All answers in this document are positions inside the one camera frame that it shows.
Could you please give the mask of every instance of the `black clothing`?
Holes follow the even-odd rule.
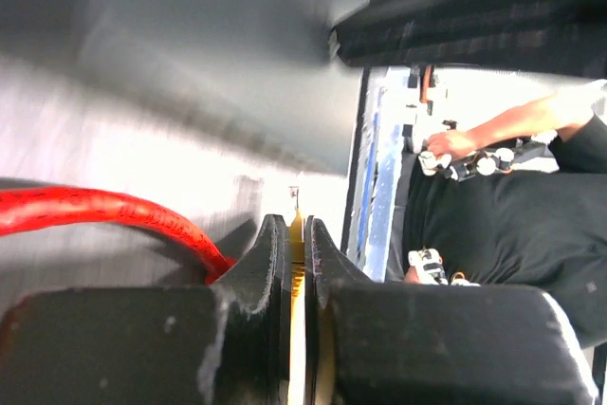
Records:
[[[607,125],[594,117],[549,147],[560,166],[554,174],[458,183],[424,176],[416,161],[402,252],[437,249],[448,277],[539,287],[561,305],[580,344],[594,345],[607,340]]]

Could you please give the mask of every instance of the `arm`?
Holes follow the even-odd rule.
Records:
[[[556,130],[563,141],[573,137],[593,117],[590,103],[562,93],[508,109],[468,131],[476,149],[518,137]]]

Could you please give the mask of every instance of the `red cable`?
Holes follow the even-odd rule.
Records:
[[[187,218],[128,194],[72,187],[0,192],[0,236],[72,223],[113,222],[164,234],[190,248],[214,281],[235,263]]]

